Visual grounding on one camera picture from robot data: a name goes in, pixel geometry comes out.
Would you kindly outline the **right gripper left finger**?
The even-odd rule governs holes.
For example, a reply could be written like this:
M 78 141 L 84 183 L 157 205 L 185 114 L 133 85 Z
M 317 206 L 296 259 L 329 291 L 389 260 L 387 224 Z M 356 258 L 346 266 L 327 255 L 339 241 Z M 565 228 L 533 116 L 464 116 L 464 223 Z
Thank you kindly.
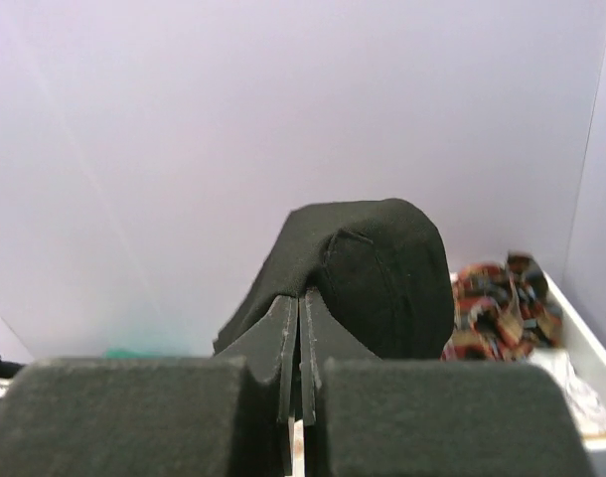
M 298 304 L 211 358 L 50 359 L 0 403 L 0 476 L 289 476 Z

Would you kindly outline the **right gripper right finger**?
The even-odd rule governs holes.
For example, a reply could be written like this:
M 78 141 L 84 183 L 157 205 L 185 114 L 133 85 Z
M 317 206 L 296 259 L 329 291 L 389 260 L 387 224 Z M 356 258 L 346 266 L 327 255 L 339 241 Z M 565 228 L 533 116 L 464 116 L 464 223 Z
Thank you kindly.
M 299 302 L 309 476 L 591 476 L 559 386 L 526 363 L 383 360 Z

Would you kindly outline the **black long sleeve shirt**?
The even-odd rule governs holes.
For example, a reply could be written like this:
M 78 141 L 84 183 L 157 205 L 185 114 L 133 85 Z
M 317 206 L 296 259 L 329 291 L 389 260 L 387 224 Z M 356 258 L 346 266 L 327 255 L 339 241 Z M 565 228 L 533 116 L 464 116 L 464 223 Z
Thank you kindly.
M 333 202 L 289 213 L 215 351 L 256 324 L 277 296 L 300 298 L 310 287 L 381 358 L 437 360 L 452 335 L 450 272 L 434 223 L 402 199 Z

